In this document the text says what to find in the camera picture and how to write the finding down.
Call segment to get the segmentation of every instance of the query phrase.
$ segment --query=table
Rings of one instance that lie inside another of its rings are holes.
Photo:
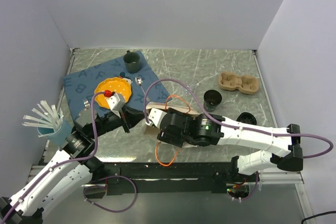
[[[251,50],[199,50],[199,49],[132,49],[140,50],[152,70],[160,78],[174,78],[189,85],[198,99],[203,102],[203,94],[208,89],[218,90],[223,97],[222,103],[214,114],[237,119],[242,112],[252,113],[257,124],[273,127],[271,111],[265,94],[265,87],[260,82],[260,89],[254,95],[246,95],[236,91],[221,90],[217,84],[218,75],[222,71],[231,71],[238,75],[249,74],[260,79],[255,56]],[[122,56],[126,49],[75,49],[75,57],[71,73],[103,63]],[[198,112],[191,95],[177,83],[164,82],[170,94],[180,95]],[[172,104],[183,105],[175,99]],[[72,122],[65,95],[62,97],[61,109],[65,119]],[[154,149],[156,141],[144,136],[141,124],[124,133],[122,128],[99,137],[99,148],[96,154],[103,162],[155,162]],[[52,157],[53,148],[50,146],[48,161]],[[159,157],[163,162],[169,162],[177,147],[160,145]],[[184,148],[176,158],[176,162],[227,162],[233,156],[248,155],[255,149],[241,146],[208,146]]]

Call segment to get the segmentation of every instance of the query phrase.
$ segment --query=blue cup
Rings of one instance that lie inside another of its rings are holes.
[[[64,119],[61,128],[59,128],[56,132],[54,132],[53,129],[49,128],[37,128],[37,132],[40,135],[51,134],[49,136],[46,136],[45,138],[52,141],[54,144],[57,144],[58,146],[61,146],[65,142],[67,136],[71,134],[71,130],[72,126],[70,125],[70,123],[68,123],[68,121]]]

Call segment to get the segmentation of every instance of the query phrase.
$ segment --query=blue placemat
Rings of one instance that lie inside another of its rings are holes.
[[[88,99],[89,102],[91,102],[97,85],[106,78],[118,77],[121,72],[124,72],[125,77],[132,80],[132,95],[127,105],[136,110],[143,110],[144,94],[140,86],[135,83],[134,78],[137,76],[142,78],[142,87],[146,91],[154,81],[158,80],[158,77],[148,65],[143,54],[140,51],[137,51],[137,53],[140,55],[141,63],[141,69],[137,73],[127,72],[123,57],[121,56],[63,77],[64,91],[73,120],[75,120],[79,112],[84,109],[83,100]],[[149,98],[152,102],[164,103],[168,96],[168,91],[161,83],[156,84],[149,92]],[[109,112],[108,109],[99,107],[96,102],[94,103],[94,107],[100,116]]]

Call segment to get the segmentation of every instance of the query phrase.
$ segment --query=spoon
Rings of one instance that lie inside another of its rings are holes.
[[[136,84],[139,85],[140,88],[142,89],[143,94],[146,94],[145,91],[143,90],[142,86],[141,86],[141,84],[142,84],[142,79],[141,79],[140,77],[135,77],[134,79],[135,79]]]

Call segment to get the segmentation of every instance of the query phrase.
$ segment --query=plate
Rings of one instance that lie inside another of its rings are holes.
[[[132,94],[131,85],[126,80],[119,77],[108,78],[102,81],[98,84],[94,92],[98,93],[100,91],[105,91],[106,89],[122,94],[125,102],[128,102]],[[105,96],[99,95],[95,98],[95,101],[99,104],[99,106],[110,109]]]

